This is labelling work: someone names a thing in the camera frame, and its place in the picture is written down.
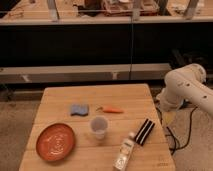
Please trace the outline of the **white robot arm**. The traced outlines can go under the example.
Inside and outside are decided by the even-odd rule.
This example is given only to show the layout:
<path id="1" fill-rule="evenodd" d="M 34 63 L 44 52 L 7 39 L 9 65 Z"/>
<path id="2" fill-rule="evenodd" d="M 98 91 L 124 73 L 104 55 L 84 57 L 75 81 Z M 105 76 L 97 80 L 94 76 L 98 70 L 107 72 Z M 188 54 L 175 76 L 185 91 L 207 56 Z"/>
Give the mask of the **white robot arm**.
<path id="1" fill-rule="evenodd" d="M 161 109 L 177 110 L 189 100 L 213 119 L 213 90 L 204 85 L 206 76 L 204 67 L 196 63 L 169 71 L 158 94 Z"/>

